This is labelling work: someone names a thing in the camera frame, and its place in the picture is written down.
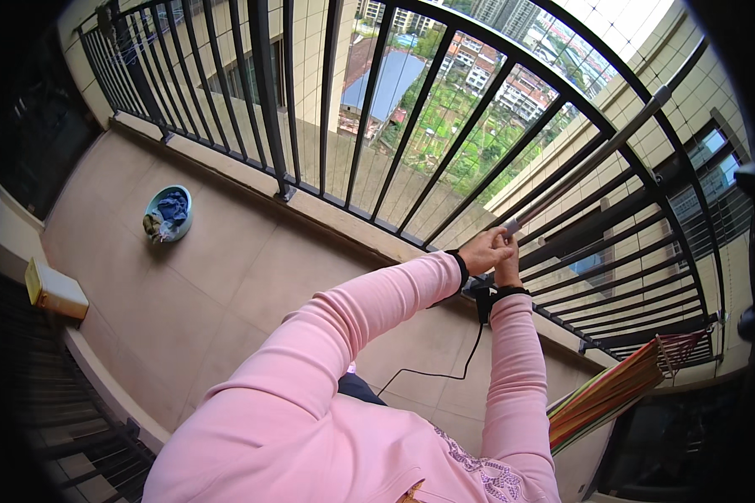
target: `pink sweatshirt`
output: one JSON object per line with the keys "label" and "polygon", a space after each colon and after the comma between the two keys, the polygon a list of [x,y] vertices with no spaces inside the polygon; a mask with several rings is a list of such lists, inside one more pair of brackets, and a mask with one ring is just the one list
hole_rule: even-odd
{"label": "pink sweatshirt", "polygon": [[461,284],[436,252],[317,293],[173,434],[143,501],[557,503],[545,415],[545,362],[531,298],[495,303],[482,457],[413,412],[338,394],[375,337]]}

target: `tiled floor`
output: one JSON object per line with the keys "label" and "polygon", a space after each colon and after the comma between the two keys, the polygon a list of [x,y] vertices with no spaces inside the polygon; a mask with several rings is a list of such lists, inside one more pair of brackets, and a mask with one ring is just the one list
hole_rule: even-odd
{"label": "tiled floor", "polygon": [[[169,184],[191,192],[189,233],[152,246],[141,217]],[[319,236],[247,205],[200,168],[157,158],[110,131],[74,173],[42,236],[51,266],[90,299],[81,332],[109,371],[164,428],[174,430],[207,388],[230,376],[282,317],[318,290],[370,270]],[[461,373],[477,332],[472,316],[420,312],[373,341],[358,374],[378,388],[398,368]],[[481,445],[491,333],[464,381],[403,375],[383,397],[441,426],[473,453]],[[588,375],[546,358],[550,400]]]}

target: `plastic basin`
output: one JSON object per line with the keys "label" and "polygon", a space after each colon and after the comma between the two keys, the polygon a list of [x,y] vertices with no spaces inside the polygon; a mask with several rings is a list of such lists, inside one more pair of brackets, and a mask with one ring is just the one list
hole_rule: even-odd
{"label": "plastic basin", "polygon": [[157,207],[159,202],[165,199],[165,196],[173,191],[181,192],[184,195],[184,198],[187,200],[187,220],[185,220],[184,223],[177,228],[176,236],[171,239],[165,240],[166,243],[182,239],[182,236],[187,233],[187,231],[190,229],[191,224],[193,223],[193,199],[191,199],[190,192],[187,191],[187,188],[182,187],[181,185],[168,185],[161,191],[157,192],[156,196],[151,198],[151,202],[148,204],[148,206],[146,206],[146,212],[143,213],[143,216],[151,213],[151,211],[153,211]]}

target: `blue roof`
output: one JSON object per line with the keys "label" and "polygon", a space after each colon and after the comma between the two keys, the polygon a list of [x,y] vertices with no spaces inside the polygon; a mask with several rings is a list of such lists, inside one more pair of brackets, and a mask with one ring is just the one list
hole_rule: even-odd
{"label": "blue roof", "polygon": [[[370,115],[380,122],[385,122],[400,102],[406,90],[419,76],[425,62],[419,58],[399,51],[391,51],[388,55],[383,56],[380,75],[377,76],[377,85],[372,99],[372,110]],[[359,109],[364,107],[364,94],[366,93],[366,83],[370,78],[370,70],[361,76],[355,82],[352,82],[344,90],[341,96],[341,104],[345,106],[355,106]]]}

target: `dark pants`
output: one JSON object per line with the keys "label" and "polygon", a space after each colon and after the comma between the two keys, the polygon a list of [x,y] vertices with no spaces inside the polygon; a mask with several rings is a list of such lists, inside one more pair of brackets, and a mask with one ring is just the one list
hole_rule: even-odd
{"label": "dark pants", "polygon": [[372,392],[370,385],[354,373],[347,372],[338,380],[338,392],[363,400],[363,402],[385,405],[385,402]]}

